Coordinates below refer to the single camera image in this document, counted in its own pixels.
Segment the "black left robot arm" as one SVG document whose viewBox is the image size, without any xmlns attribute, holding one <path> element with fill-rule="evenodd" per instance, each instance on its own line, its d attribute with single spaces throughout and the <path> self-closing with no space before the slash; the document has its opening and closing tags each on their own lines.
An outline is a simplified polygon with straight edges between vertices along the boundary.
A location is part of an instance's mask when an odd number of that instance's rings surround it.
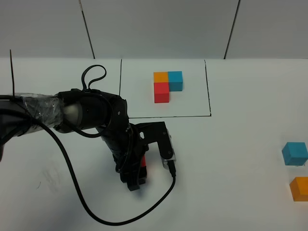
<svg viewBox="0 0 308 231">
<path fill-rule="evenodd" d="M 59 92 L 56 95 L 25 94 L 0 97 L 0 148 L 13 137 L 40 130 L 76 132 L 87 138 L 100 137 L 111 150 L 116 172 L 130 191 L 146 182 L 144 154 L 137 126 L 129 122 L 127 102 L 99 90 Z"/>
</svg>

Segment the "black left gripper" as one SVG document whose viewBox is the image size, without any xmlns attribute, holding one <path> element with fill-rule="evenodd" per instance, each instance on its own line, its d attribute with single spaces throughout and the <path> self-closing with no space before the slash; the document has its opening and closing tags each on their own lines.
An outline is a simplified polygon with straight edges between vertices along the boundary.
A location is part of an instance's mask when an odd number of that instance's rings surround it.
<svg viewBox="0 0 308 231">
<path fill-rule="evenodd" d="M 100 126 L 102 140 L 111 150 L 115 162 L 115 171 L 120 179 L 127 184 L 130 191 L 138 190 L 141 159 L 149 150 L 148 145 L 139 144 L 141 139 L 134 124 L 112 123 L 110 127 Z"/>
</svg>

